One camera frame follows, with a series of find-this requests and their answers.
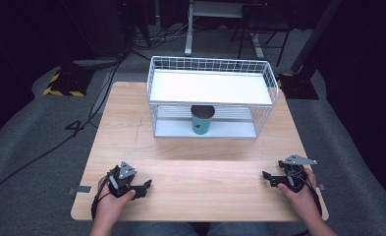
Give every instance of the table top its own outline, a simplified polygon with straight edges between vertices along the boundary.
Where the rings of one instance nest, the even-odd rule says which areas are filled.
[[[154,138],[146,84],[118,82],[81,181],[91,192],[77,193],[71,215],[91,220],[98,181],[126,161],[138,170],[133,185],[148,179],[152,185],[145,198],[125,206],[121,220],[298,221],[280,190],[261,176],[262,170],[283,176],[278,160],[292,153],[306,156],[282,92],[255,140]]]

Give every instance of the black chair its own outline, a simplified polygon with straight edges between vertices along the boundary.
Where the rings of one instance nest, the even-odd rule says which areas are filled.
[[[244,38],[246,34],[252,33],[257,35],[258,33],[267,32],[271,33],[271,35],[265,41],[265,43],[260,43],[260,48],[281,48],[281,52],[279,53],[278,61],[276,63],[276,66],[279,66],[285,45],[288,40],[288,35],[291,31],[291,16],[287,16],[284,14],[283,6],[277,3],[278,0],[251,2],[252,3],[250,3],[249,1],[246,5],[242,7],[242,19],[240,23],[240,29],[242,32],[238,60],[241,58],[242,48],[244,47]],[[231,41],[233,41],[237,31],[238,29],[235,30]],[[277,34],[277,32],[285,33],[285,38],[282,45],[269,45],[269,42]]]

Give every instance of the teal cup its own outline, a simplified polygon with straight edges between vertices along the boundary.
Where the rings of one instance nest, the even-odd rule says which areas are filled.
[[[198,135],[205,135],[210,127],[214,113],[215,109],[212,105],[193,105],[193,132]]]

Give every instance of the person's right hand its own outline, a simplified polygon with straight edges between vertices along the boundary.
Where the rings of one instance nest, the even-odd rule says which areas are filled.
[[[305,169],[305,173],[309,182],[312,184],[312,188],[315,190],[317,186],[317,180],[314,173],[312,173],[312,171],[307,168]],[[309,191],[307,185],[304,185],[298,193],[294,193],[284,184],[278,184],[278,189],[280,189],[282,193],[284,193],[284,195],[288,198],[294,211],[303,221],[318,217],[321,218],[321,215],[317,209],[317,205],[315,204],[314,198],[312,197],[312,194]]]

